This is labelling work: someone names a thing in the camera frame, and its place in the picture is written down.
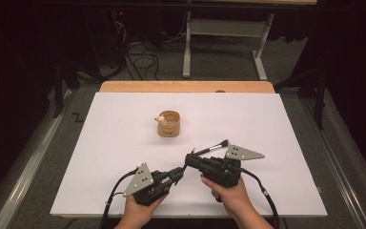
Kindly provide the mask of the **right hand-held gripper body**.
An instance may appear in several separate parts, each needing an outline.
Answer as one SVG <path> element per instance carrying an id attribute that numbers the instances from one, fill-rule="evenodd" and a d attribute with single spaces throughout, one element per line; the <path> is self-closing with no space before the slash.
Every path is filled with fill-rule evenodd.
<path id="1" fill-rule="evenodd" d="M 241 177 L 242 160 L 261 159 L 261 153 L 230 144 L 223 158 L 202 158 L 198 170 L 205 178 L 225 188 L 235 187 Z"/>

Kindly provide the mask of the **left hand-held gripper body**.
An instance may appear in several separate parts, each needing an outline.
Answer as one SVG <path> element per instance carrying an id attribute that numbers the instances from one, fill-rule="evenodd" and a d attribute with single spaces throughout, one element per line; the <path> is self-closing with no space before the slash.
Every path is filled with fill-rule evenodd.
<path id="1" fill-rule="evenodd" d="M 139 205 L 150 206 L 166 196 L 172 187 L 173 179 L 169 172 L 151 172 L 143 162 L 134 172 L 132 181 L 123 193 L 123 197 L 133 196 Z"/>

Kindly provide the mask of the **black makeup brush silver ferrule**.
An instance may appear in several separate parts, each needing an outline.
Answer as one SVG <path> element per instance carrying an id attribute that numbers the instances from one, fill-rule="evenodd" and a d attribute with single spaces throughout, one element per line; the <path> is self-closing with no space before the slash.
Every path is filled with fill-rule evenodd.
<path id="1" fill-rule="evenodd" d="M 228 139 L 225 139 L 222 142 L 220 142 L 220 143 L 218 143 L 218 144 L 216 144 L 216 145 L 214 145 L 212 147 L 209 147 L 209 148 L 206 148 L 204 150 L 195 152 L 193 154 L 196 155 L 196 156 L 201 156 L 203 154 L 206 154 L 208 152 L 211 152 L 211 151 L 214 151 L 214 150 L 217 150 L 217 149 L 226 148 L 226 147 L 228 147 L 228 145 L 229 145 L 229 140 Z"/>

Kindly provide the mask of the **small wooden cup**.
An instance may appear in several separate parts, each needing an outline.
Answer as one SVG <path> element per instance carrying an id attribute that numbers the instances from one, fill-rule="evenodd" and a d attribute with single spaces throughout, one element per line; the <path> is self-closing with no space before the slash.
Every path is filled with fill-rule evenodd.
<path id="1" fill-rule="evenodd" d="M 154 119 L 157 132 L 163 137 L 176 137 L 180 132 L 180 114 L 176 111 L 163 111 Z"/>

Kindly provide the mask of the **person's left hand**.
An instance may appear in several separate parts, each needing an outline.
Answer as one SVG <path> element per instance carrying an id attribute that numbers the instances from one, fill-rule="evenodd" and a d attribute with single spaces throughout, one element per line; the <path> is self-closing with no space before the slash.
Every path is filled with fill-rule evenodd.
<path id="1" fill-rule="evenodd" d="M 156 210 L 156 208 L 163 202 L 167 196 L 164 196 L 150 206 L 138 204 L 133 196 L 126 198 L 124 219 L 138 219 L 139 221 L 148 222 Z"/>

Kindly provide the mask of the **person's right hand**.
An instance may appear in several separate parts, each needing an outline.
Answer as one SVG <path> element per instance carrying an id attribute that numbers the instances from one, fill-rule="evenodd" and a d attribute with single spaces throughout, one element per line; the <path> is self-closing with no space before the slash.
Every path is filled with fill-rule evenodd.
<path id="1" fill-rule="evenodd" d="M 252 217 L 256 214 L 256 210 L 253 207 L 246 186 L 241 178 L 237 185 L 232 188 L 225 188 L 217 183 L 210 181 L 201 176 L 201 181 L 211 189 L 212 196 L 215 199 L 219 199 L 226 212 L 230 217 L 235 220 L 243 220 L 246 217 Z"/>

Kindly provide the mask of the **white table mat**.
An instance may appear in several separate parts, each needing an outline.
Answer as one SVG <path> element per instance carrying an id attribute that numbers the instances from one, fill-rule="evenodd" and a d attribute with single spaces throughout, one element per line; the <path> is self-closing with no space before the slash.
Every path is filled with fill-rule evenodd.
<path id="1" fill-rule="evenodd" d="M 158 134 L 154 119 L 163 111 L 180 114 L 178 136 Z M 99 217 L 111 191 L 124 191 L 130 182 L 125 174 L 141 163 L 170 171 L 193 148 L 225 139 L 265 156 L 242 164 L 261 215 L 326 216 L 280 96 L 256 93 L 96 94 L 51 214 Z"/>

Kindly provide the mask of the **wooden board strip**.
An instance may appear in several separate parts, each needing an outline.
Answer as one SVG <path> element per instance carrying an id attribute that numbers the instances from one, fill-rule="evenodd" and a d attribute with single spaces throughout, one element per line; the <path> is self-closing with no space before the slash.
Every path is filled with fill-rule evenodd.
<path id="1" fill-rule="evenodd" d="M 274 94 L 267 81 L 106 81 L 101 93 L 265 93 Z"/>

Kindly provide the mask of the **black metal stand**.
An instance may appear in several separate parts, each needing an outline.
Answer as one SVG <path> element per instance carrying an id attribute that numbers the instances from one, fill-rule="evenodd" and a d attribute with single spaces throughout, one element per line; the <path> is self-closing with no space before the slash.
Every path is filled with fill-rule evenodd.
<path id="1" fill-rule="evenodd" d="M 69 59 L 59 60 L 54 67 L 54 118 L 57 118 L 63 110 L 63 84 L 70 90 L 78 90 L 80 87 L 76 69 Z"/>
<path id="2" fill-rule="evenodd" d="M 325 94 L 325 74 L 317 69 L 310 69 L 303 73 L 296 73 L 274 85 L 274 89 L 279 91 L 287 87 L 299 86 L 297 95 L 299 98 L 313 98 L 315 100 L 314 119 L 317 127 L 322 130 L 322 116 Z"/>

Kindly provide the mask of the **dark device with red light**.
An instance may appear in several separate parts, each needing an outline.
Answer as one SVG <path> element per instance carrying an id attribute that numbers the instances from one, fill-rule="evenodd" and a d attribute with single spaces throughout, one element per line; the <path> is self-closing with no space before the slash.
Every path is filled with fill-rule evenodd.
<path id="1" fill-rule="evenodd" d="M 124 59 L 128 46 L 128 31 L 126 28 L 126 14 L 123 10 L 108 10 L 112 41 L 115 51 L 115 63 Z"/>

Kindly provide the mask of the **dark curtain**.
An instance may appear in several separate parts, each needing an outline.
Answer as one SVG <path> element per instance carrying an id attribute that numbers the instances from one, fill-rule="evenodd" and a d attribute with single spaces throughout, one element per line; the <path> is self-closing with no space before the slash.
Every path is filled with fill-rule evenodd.
<path id="1" fill-rule="evenodd" d="M 49 107 L 47 47 L 36 0 L 0 0 L 0 183 Z"/>
<path id="2" fill-rule="evenodd" d="M 366 0 L 317 0 L 319 15 L 296 68 L 327 59 L 326 87 L 366 159 Z"/>

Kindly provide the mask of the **white metal desk frame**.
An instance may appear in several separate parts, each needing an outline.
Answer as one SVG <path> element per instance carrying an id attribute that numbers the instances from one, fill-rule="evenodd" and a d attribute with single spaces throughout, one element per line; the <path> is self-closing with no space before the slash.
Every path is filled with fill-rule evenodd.
<path id="1" fill-rule="evenodd" d="M 191 3 L 216 3 L 234 5 L 253 5 L 255 7 L 308 7 L 315 6 L 317 0 L 187 0 Z M 186 12 L 186 34 L 185 51 L 183 56 L 183 77 L 189 78 L 192 64 L 192 36 L 229 36 L 258 38 L 259 44 L 252 50 L 252 60 L 254 62 L 256 74 L 259 80 L 266 80 L 267 75 L 261 60 L 267 37 L 270 33 L 275 14 L 268 12 L 261 19 L 192 19 L 192 13 Z"/>

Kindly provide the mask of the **silver floor rail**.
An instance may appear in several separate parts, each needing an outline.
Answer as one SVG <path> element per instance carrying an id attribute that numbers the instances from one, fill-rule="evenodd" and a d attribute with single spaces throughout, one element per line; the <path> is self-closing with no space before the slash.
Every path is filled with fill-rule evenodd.
<path id="1" fill-rule="evenodd" d="M 62 113 L 72 101 L 75 90 L 66 90 L 62 95 Z M 20 156 L 15 160 L 0 185 L 0 229 L 8 229 L 51 144 L 55 132 L 63 119 L 60 113 L 54 117 L 54 95 L 49 94 L 51 104 L 47 113 L 32 133 Z"/>
<path id="2" fill-rule="evenodd" d="M 302 107 L 304 108 L 310 122 L 314 126 L 319 141 L 323 146 L 324 155 L 329 164 L 330 171 L 335 179 L 337 188 L 342 195 L 343 201 L 345 202 L 348 211 L 353 218 L 355 226 L 357 229 L 366 229 L 366 214 L 362 209 L 354 188 L 352 187 L 340 163 L 337 160 L 335 151 L 329 142 L 329 138 L 316 124 L 313 106 L 308 100 L 305 99 L 301 99 L 300 103 L 302 104 Z"/>

